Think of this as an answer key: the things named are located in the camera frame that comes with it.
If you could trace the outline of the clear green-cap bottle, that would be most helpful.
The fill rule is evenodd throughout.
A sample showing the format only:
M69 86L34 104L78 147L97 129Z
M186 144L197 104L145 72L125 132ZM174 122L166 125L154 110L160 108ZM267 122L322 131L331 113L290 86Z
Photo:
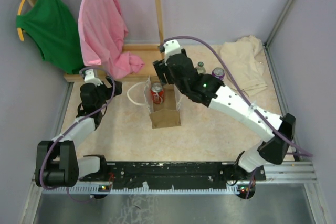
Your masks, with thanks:
M196 69L198 73L202 73L202 74L206 73L206 70L204 68L204 63L201 61L197 63Z

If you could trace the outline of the red soda can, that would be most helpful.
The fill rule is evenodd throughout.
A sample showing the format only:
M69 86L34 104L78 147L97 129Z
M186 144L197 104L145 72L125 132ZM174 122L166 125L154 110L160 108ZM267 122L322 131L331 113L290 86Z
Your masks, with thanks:
M150 91L152 94L153 103L162 104L164 102L164 89L160 83L153 83Z

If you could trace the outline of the purple soda can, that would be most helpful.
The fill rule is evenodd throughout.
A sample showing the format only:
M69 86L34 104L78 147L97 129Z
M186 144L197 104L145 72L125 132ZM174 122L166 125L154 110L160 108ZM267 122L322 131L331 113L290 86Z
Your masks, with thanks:
M216 77L217 79L223 80L225 76L225 71L220 67L216 67L212 70L212 76Z

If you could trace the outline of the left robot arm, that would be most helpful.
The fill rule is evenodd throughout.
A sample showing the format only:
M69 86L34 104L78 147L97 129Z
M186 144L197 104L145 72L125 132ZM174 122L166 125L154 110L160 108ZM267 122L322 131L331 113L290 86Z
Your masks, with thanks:
M77 107L77 116L73 124L52 140L41 141L37 145L35 183L44 189L72 187L87 175L98 180L108 177L109 167L103 155L86 155L77 158L76 146L82 143L100 125L104 116L103 109L111 98L122 94L122 82L110 77L95 84L86 82L80 87L81 103Z

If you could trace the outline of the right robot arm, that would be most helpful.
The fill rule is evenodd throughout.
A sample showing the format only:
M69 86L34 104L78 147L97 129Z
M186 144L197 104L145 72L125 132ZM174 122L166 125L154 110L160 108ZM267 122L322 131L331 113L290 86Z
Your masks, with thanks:
M292 141L296 123L293 115L280 116L248 105L222 80L198 73L181 47L169 49L164 45L160 52L164 53L164 59L153 65L162 85L175 85L191 101L233 117L260 136L260 143L243 151L235 162L234 172L239 179L248 179L256 168L265 164L283 163L289 143L276 133Z

